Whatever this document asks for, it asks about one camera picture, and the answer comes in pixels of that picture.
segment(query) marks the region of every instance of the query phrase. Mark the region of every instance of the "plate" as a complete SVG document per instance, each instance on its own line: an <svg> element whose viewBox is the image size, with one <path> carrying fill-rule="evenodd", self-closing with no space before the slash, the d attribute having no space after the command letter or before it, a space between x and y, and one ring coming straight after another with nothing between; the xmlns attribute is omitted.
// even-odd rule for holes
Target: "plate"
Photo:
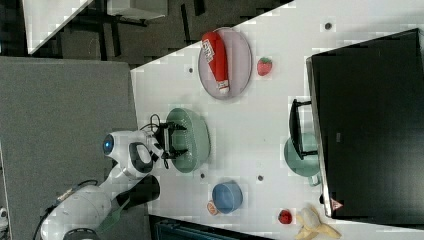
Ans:
<svg viewBox="0 0 424 240"><path fill-rule="evenodd" d="M228 95L222 95L219 92L215 77L206 62L202 49L199 54L199 77L209 95L219 100L231 99L240 95L249 82L252 72L252 53L243 34L231 28L219 28L215 31L218 32L224 41L225 52L227 53L230 85Z"/></svg>
<svg viewBox="0 0 424 240"><path fill-rule="evenodd" d="M175 150L188 149L186 153L172 160L175 168L182 173L189 173L199 168L209 157L210 140L205 121L195 112L174 108L166 119L187 130L175 130L172 134L172 146Z"/></svg>

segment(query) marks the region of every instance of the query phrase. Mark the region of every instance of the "blue bowl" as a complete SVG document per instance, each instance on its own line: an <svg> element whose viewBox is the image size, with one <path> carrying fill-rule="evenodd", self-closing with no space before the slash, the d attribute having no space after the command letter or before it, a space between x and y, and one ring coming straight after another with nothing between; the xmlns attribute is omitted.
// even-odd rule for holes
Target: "blue bowl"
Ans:
<svg viewBox="0 0 424 240"><path fill-rule="evenodd" d="M212 191L212 199L218 211L228 214L240 207L243 195L239 185L230 181L216 185Z"/></svg>

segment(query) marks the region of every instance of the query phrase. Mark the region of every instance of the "green plate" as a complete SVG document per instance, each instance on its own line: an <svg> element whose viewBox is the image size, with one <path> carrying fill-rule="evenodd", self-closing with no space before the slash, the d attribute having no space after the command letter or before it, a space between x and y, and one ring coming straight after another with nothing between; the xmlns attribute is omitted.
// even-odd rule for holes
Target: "green plate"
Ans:
<svg viewBox="0 0 424 240"><path fill-rule="evenodd" d="M182 173L196 170L207 161L210 154L210 140L205 121L195 112L174 108L166 119L187 128L176 130L172 134L172 145L175 150L188 149L186 153L172 160L175 168Z"/></svg>

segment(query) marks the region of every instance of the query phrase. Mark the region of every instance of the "white tabletop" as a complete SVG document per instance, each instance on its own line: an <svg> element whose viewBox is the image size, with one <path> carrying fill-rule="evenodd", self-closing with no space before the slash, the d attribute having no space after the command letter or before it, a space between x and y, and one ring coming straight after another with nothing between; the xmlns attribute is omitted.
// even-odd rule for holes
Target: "white tabletop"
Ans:
<svg viewBox="0 0 424 240"><path fill-rule="evenodd" d="M22 0L28 54L33 54L93 0Z"/></svg>
<svg viewBox="0 0 424 240"><path fill-rule="evenodd" d="M327 22L333 24L329 31L324 29ZM151 114L165 119L174 107L185 107L205 117L212 143L210 163L194 173L182 174L172 164L167 170L162 162L156 163L152 174L159 178L161 195L149 203L149 213L293 239L300 225L280 224L278 213L284 208L295 213L312 204L342 239L424 238L418 230L325 218L318 202L320 187L309 187L306 178L288 168L283 155L291 103L309 96L305 65L309 56L416 27L424 29L423 1L297 0L234 28L246 36L255 65L243 94L229 101L216 100L203 89L197 72L200 43L132 70L139 126L148 123ZM256 73L256 62L263 56L274 62L267 77ZM313 132L310 108L303 119L306 131ZM258 175L264 176L262 182ZM232 214L211 216L206 204L212 189L229 179L240 184L244 202Z"/></svg>

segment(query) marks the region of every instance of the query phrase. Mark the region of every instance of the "pink plate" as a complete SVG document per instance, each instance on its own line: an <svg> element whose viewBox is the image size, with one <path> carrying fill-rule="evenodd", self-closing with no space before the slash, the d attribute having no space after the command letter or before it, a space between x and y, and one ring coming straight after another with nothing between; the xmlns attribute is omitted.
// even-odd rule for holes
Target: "pink plate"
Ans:
<svg viewBox="0 0 424 240"><path fill-rule="evenodd" d="M228 79L230 91L228 95L219 92L215 77L206 62L203 50L199 54L199 76L205 90L212 97L220 100L238 96L246 88L252 71L252 53L244 36L232 28L219 28L215 30L225 44L228 63Z"/></svg>

